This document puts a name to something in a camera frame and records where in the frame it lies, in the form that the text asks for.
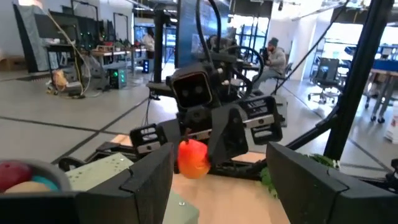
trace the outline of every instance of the concrete floor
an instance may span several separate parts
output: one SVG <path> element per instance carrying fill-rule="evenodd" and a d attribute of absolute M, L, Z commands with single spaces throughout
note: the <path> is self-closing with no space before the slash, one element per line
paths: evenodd
<path fill-rule="evenodd" d="M 148 89 L 133 85 L 113 90 L 96 98 L 69 100 L 45 93 L 46 79 L 34 82 L 15 80 L 24 72 L 0 73 L 0 142 L 3 158 L 31 158 L 57 162 L 62 156 L 85 159 L 98 146 L 119 133 L 139 127 L 146 111 Z M 138 76 L 137 80 L 146 80 Z M 272 81 L 265 85 L 270 91 Z M 281 144 L 287 144 L 313 128 L 332 109 L 308 101 L 309 92 L 318 91 L 307 82 L 287 82 L 278 94 L 289 102 L 288 126 Z M 346 143 L 341 170 L 347 174 L 382 177 L 391 159 L 398 157 L 398 147 L 384 139 L 386 124 L 371 123 L 370 111 L 361 102 L 356 120 Z M 175 117 L 177 107 L 171 98 L 151 101 L 149 122 L 157 123 Z M 386 119 L 391 120 L 388 109 Z M 308 143 L 299 152 L 323 153 L 328 133 Z M 264 146 L 253 151 L 265 152 Z"/>

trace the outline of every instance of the chair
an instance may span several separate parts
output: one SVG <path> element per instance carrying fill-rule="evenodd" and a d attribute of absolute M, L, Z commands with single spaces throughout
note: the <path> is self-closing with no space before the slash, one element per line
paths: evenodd
<path fill-rule="evenodd" d="M 337 68 L 339 66 L 338 59 L 331 58 L 321 58 L 319 69 L 315 77 L 313 78 L 313 82 L 319 86 L 322 91 L 320 93 L 310 93 L 308 94 L 308 100 L 311 100 L 312 96 L 319 96 L 320 103 L 326 103 L 327 99 L 332 98 L 332 103 L 335 103 L 335 97 L 337 97 L 338 93 L 329 93 L 325 90 L 327 88 L 337 88 L 340 87 L 340 81 L 337 79 Z"/>
<path fill-rule="evenodd" d="M 277 91 L 277 88 L 278 88 L 278 85 L 279 85 L 279 81 L 282 81 L 282 82 L 283 82 L 283 81 L 287 78 L 287 75 L 290 73 L 290 71 L 292 71 L 292 65 L 293 65 L 292 62 L 290 62 L 290 63 L 288 63 L 288 64 L 286 65 L 286 67 L 285 67 L 285 73 L 284 73 L 283 76 L 280 76 L 280 77 L 272 77 L 273 79 L 276 80 L 276 85 L 275 85 L 275 90 L 274 90 L 275 94 L 276 94 L 276 91 Z"/>

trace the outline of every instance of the black metal frame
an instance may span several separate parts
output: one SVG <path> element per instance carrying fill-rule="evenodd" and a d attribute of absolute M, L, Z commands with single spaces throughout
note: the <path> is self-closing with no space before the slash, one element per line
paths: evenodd
<path fill-rule="evenodd" d="M 94 7 L 94 9 L 95 9 L 95 18 L 96 18 L 96 21 L 97 21 L 97 34 L 100 35 L 100 20 L 98 19 L 98 7 L 93 5 L 93 4 L 90 4 L 88 2 L 79 1 L 79 0 L 70 0 L 70 5 L 72 7 L 72 15 L 73 16 L 75 15 L 75 10 L 74 10 L 74 6 L 73 6 L 74 2 L 80 3 L 82 5 Z"/>
<path fill-rule="evenodd" d="M 129 39 L 129 16 L 118 13 L 118 12 L 113 13 L 114 38 L 116 39 L 116 15 L 126 18 L 126 34 L 127 34 L 127 40 L 128 40 Z"/>

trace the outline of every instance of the metal pole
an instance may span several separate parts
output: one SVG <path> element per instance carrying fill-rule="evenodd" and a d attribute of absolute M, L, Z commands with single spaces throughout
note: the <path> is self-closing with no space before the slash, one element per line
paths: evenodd
<path fill-rule="evenodd" d="M 73 6 L 73 0 L 70 0 L 70 6 L 72 7 L 72 15 L 74 16 L 75 15 L 75 9 L 74 9 L 74 6 Z"/>
<path fill-rule="evenodd" d="M 162 57 L 163 57 L 163 25 L 165 14 L 163 10 L 155 11 L 155 57 L 154 57 L 154 83 L 162 82 Z"/>
<path fill-rule="evenodd" d="M 340 160 L 394 0 L 372 0 L 324 155 Z"/>
<path fill-rule="evenodd" d="M 114 36 L 114 41 L 117 42 L 117 38 L 116 38 L 116 13 L 113 13 L 113 36 Z"/>

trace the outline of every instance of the wooden table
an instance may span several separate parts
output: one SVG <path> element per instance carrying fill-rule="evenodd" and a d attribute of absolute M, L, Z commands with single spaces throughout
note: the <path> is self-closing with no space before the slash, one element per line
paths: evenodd
<path fill-rule="evenodd" d="M 131 146 L 129 136 L 116 136 L 112 142 Z M 264 154 L 250 152 L 234 158 L 256 162 Z M 288 224 L 280 201 L 260 182 L 207 175 L 199 180 L 173 176 L 172 190 L 199 209 L 199 224 Z"/>

